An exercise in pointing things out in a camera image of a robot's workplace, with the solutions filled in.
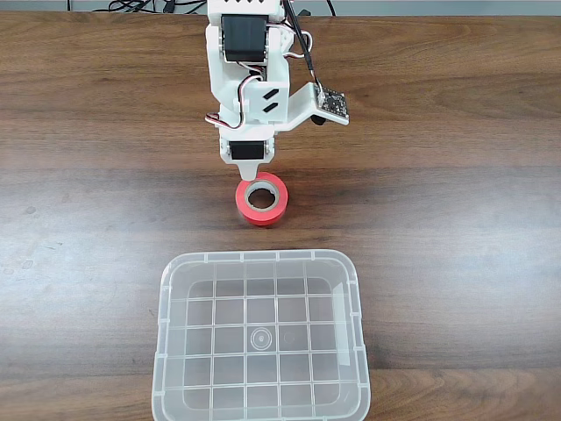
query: roll of tape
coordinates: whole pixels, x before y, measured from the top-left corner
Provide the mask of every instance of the roll of tape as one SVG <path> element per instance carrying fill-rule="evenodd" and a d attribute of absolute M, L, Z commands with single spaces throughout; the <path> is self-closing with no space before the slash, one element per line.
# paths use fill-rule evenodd
<path fill-rule="evenodd" d="M 255 190 L 266 189 L 274 196 L 274 202 L 265 209 L 249 203 L 249 195 Z M 284 182 L 276 175 L 258 173 L 252 182 L 241 181 L 236 189 L 236 205 L 238 210 L 254 225 L 267 226 L 274 224 L 284 215 L 288 204 L 288 190 Z"/>

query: clear plastic box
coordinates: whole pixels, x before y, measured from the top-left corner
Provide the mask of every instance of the clear plastic box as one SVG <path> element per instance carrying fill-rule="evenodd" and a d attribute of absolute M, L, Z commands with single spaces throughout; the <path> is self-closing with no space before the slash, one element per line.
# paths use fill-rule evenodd
<path fill-rule="evenodd" d="M 340 252 L 183 254 L 164 271 L 158 325 L 156 421 L 368 412 L 358 278 Z"/>

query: tabletop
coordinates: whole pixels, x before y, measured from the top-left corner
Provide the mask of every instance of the tabletop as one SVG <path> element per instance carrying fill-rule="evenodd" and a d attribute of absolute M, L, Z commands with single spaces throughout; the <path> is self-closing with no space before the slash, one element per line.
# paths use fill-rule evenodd
<path fill-rule="evenodd" d="M 351 123 L 278 136 L 270 229 L 203 121 L 205 22 L 0 13 L 0 419 L 152 419 L 173 257 L 332 248 L 367 419 L 559 420 L 561 19 L 304 18 Z"/>

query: white robotic arm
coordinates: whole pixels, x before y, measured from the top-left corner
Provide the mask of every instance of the white robotic arm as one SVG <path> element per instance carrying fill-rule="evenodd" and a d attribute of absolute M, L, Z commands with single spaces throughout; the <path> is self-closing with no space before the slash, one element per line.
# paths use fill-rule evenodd
<path fill-rule="evenodd" d="M 311 34 L 300 30 L 289 0 L 209 0 L 208 16 L 210 87 L 220 112 L 206 120 L 219 128 L 220 156 L 238 165 L 242 179 L 255 179 L 259 164 L 273 159 L 276 133 L 310 117 L 349 123 L 344 94 L 314 74 Z M 290 52 L 295 36 L 304 54 Z M 305 58 L 315 79 L 292 96 L 288 58 Z"/>

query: circuit board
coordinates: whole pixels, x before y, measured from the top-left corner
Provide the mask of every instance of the circuit board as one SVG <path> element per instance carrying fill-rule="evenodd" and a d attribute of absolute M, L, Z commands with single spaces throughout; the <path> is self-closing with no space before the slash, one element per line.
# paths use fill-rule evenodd
<path fill-rule="evenodd" d="M 314 87 L 316 90 L 316 99 L 319 105 L 319 88 Z M 323 104 L 320 107 L 322 110 L 335 114 L 342 118 L 349 118 L 349 111 L 347 109 L 347 100 L 344 93 L 336 92 L 335 90 L 326 89 L 323 87 Z"/>

